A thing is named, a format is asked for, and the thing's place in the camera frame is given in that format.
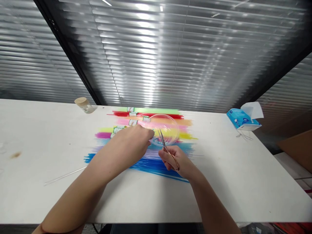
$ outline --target glass jar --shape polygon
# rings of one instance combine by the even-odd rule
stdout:
[[[79,106],[86,114],[90,114],[94,111],[89,100],[85,97],[79,97],[75,100],[77,106]]]

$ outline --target scissor blade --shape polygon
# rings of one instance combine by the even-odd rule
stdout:
[[[162,142],[163,142],[163,146],[166,147],[166,143],[165,143],[165,140],[164,140],[164,138],[163,138],[163,135],[162,135]]]
[[[159,138],[162,140],[162,143],[163,143],[163,139],[162,139],[162,136],[160,135],[160,132],[159,132],[159,130],[157,130],[158,131],[158,135],[159,135]]]

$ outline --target blue tissue box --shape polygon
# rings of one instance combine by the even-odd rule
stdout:
[[[262,126],[256,119],[250,119],[241,109],[232,108],[227,112],[227,116],[239,130],[253,131]]]

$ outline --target white table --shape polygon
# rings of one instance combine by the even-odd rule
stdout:
[[[114,107],[85,114],[75,104],[0,99],[0,223],[40,223],[84,167]],[[238,135],[225,114],[181,111],[198,138],[195,163],[236,222],[311,222],[312,200],[258,138]],[[17,152],[21,155],[11,159]],[[90,221],[200,222],[189,183],[126,170],[106,187]]]

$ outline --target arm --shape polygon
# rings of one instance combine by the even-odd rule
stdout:
[[[180,170],[178,173],[186,178],[192,186],[205,232],[220,234],[241,233],[205,176],[186,154],[178,146],[168,146],[168,150],[175,156],[179,163]],[[159,156],[163,160],[167,170],[175,170],[176,162],[170,154],[160,150]]]
[[[68,187],[34,233],[82,231],[106,185],[145,154],[153,136],[154,131],[140,125],[119,131]]]

